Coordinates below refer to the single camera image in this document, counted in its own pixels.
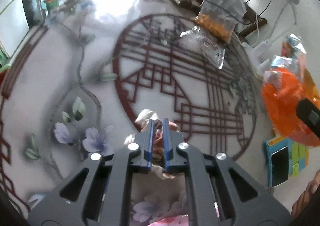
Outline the person's right hand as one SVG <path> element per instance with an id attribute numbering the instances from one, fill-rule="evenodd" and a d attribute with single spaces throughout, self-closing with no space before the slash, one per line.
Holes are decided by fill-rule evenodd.
<path id="1" fill-rule="evenodd" d="M 318 189 L 319 183 L 320 183 L 320 171 L 317 171 L 315 173 L 313 180 L 311 180 L 307 184 L 305 191 L 301 193 L 299 198 L 293 204 L 292 210 L 291 210 L 292 218 L 296 218 L 303 211 L 303 209 L 308 205 L 308 203 L 311 200 L 311 197 Z"/>

